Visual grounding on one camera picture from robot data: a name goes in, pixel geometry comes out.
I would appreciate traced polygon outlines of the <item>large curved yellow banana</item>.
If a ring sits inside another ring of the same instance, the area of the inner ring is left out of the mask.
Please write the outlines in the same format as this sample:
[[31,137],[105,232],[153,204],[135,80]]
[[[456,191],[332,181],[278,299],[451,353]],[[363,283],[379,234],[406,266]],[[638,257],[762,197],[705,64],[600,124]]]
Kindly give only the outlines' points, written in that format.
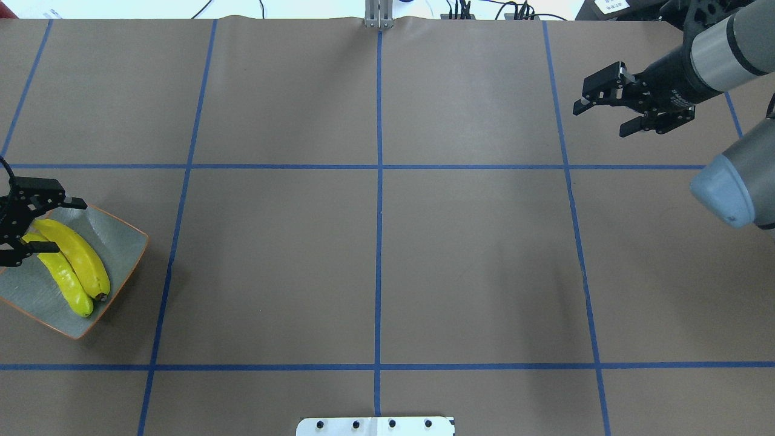
[[94,248],[80,234],[50,219],[35,220],[33,228],[47,240],[56,243],[88,296],[100,302],[108,300],[111,282],[107,269]]

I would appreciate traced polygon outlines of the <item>small yellow banana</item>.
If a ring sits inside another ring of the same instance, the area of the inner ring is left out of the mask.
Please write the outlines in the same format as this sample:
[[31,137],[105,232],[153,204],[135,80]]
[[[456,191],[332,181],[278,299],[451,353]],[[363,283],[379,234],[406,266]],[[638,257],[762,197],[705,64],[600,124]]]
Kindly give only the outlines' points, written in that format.
[[79,278],[75,275],[74,270],[72,270],[64,255],[61,252],[37,254],[37,259],[49,271],[60,289],[60,294],[69,304],[70,309],[76,315],[88,318],[94,311],[94,301],[85,292]]

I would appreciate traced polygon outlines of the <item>grey square plate orange rim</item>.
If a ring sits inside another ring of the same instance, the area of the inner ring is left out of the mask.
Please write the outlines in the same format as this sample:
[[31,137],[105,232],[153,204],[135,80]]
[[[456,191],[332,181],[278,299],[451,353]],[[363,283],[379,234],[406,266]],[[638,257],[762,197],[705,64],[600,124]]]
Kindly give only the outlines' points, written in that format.
[[95,206],[50,212],[23,240],[54,241],[62,251],[3,267],[2,301],[70,339],[94,328],[150,242],[145,232]]

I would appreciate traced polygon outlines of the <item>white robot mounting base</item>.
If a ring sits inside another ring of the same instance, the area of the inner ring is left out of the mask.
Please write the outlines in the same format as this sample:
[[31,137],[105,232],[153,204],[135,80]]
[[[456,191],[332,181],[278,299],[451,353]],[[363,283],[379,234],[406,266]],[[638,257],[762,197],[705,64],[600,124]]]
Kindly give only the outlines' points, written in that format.
[[315,417],[302,419],[296,435],[456,435],[453,417]]

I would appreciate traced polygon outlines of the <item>aluminium frame post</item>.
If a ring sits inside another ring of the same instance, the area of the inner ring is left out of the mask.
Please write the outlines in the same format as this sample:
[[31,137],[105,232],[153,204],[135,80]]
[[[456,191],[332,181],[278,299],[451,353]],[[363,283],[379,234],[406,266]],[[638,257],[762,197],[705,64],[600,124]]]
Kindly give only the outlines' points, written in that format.
[[365,0],[363,24],[374,30],[387,30],[395,25],[393,0]]

